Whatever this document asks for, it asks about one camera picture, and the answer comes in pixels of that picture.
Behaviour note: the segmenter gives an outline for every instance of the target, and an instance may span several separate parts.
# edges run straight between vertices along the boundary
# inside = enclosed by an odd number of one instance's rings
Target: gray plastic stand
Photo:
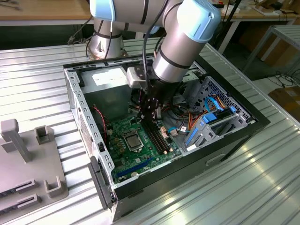
[[[0,123],[0,224],[68,195],[53,130],[19,134],[18,121]]]

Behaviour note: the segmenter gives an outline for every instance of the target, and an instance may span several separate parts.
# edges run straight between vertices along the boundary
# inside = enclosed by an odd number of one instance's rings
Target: green circuit board
[[[156,126],[160,135],[162,135],[160,131],[160,127],[164,126],[162,121],[157,121],[154,123],[154,125]],[[168,147],[172,148],[173,151],[170,151],[166,154],[160,154],[148,137],[143,126],[139,121],[137,121],[136,117],[130,117],[110,123],[107,125],[107,129],[110,140],[108,151],[115,164],[115,168],[112,171],[112,177],[115,183],[119,183],[131,178],[133,172],[140,174],[181,155],[181,151],[178,149],[178,146],[173,139],[171,139],[171,141],[168,139],[169,142],[165,142]],[[130,151],[128,142],[126,142],[124,137],[124,135],[127,133],[135,131],[143,143],[143,147],[136,152]],[[135,166],[140,167],[144,164],[146,165],[120,176],[121,172],[124,173],[128,169],[131,169]]]

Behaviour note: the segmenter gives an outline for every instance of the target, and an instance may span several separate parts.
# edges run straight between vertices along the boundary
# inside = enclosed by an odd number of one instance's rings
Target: blue expansion slot
[[[133,171],[135,171],[135,170],[138,170],[138,169],[140,169],[140,168],[143,168],[143,167],[145,167],[146,165],[148,165],[149,162],[150,162],[151,160],[153,160],[153,157],[147,159],[145,162],[142,162],[142,163],[140,163],[139,165],[135,165],[135,166],[133,166],[133,167],[131,167],[131,168],[129,168],[129,169],[126,169],[126,170],[124,170],[124,171],[122,171],[122,172],[117,173],[117,176],[118,176],[118,177],[121,177],[121,176],[126,175],[127,173],[131,173],[131,172],[133,172]]]
[[[186,145],[188,145],[191,142],[192,138],[195,136],[197,131],[198,131],[198,128],[196,127],[195,130],[192,132],[191,136],[189,137],[189,139],[187,140]]]

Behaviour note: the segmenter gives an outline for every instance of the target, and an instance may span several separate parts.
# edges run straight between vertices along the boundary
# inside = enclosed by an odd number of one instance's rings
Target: ram slot
[[[142,120],[141,125],[145,129],[148,137],[156,147],[159,154],[163,154],[164,151],[169,151],[169,147],[165,143],[161,134],[157,131],[156,126],[152,122]]]

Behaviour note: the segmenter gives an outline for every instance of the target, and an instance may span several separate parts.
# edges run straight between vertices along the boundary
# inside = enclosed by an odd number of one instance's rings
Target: wooden desk
[[[86,0],[16,1],[19,5],[0,3],[0,26],[83,24],[90,17]],[[19,6],[22,10],[3,5]]]
[[[287,21],[286,25],[292,25],[300,15],[288,13],[285,15],[270,15],[265,16],[254,9],[250,9],[249,11],[241,10],[239,13],[235,13],[231,19],[233,22],[229,28],[228,33],[226,34],[221,46],[219,47],[218,51],[223,53],[225,48],[227,47],[230,39],[232,38],[233,34],[235,33],[238,25],[240,22],[261,22],[261,21]],[[265,60],[270,52],[274,49],[274,47],[278,44],[280,39],[276,39],[270,48],[266,51],[263,55],[261,60]]]

